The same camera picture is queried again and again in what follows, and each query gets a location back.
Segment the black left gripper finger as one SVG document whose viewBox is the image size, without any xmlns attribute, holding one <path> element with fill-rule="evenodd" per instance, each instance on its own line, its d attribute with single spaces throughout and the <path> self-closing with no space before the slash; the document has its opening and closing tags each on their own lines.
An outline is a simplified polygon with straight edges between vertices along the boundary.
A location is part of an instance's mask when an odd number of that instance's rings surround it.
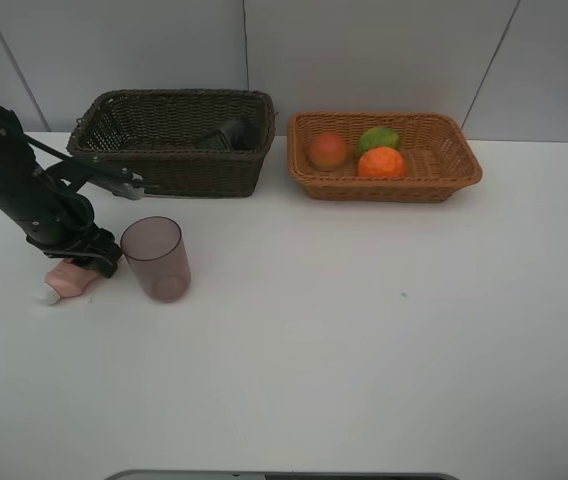
<svg viewBox="0 0 568 480">
<path fill-rule="evenodd" d="M 66 251 L 44 251 L 44 255 L 51 259 L 71 259 L 72 254 Z"/>
<path fill-rule="evenodd" d="M 118 263 L 122 257 L 121 252 L 110 253 L 86 253 L 85 268 L 98 273 L 104 278 L 111 278 L 118 270 Z"/>
</svg>

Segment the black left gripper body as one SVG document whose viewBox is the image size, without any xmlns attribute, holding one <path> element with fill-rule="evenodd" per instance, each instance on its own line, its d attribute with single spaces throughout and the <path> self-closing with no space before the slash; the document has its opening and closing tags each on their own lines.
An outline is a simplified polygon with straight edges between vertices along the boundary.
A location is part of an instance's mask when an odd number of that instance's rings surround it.
<svg viewBox="0 0 568 480">
<path fill-rule="evenodd" d="M 86 253 L 110 253 L 120 252 L 120 247 L 115 241 L 114 235 L 96 225 L 87 227 L 81 231 L 72 231 L 70 236 L 55 244 L 45 244 L 42 241 L 26 236 L 26 242 L 31 246 L 44 251 L 66 251 L 72 254 L 71 259 L 81 259 Z"/>
</svg>

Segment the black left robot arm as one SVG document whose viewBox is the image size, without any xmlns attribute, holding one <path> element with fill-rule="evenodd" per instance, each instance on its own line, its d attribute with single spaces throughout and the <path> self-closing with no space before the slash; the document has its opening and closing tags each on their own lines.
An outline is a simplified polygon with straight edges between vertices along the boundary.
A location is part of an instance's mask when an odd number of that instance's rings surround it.
<svg viewBox="0 0 568 480">
<path fill-rule="evenodd" d="M 99 159 L 74 158 L 24 133 L 15 113 L 0 106 L 0 210 L 49 258 L 110 278 L 122 251 L 114 235 L 95 223 L 87 183 L 103 188 L 133 180 Z"/>
</svg>

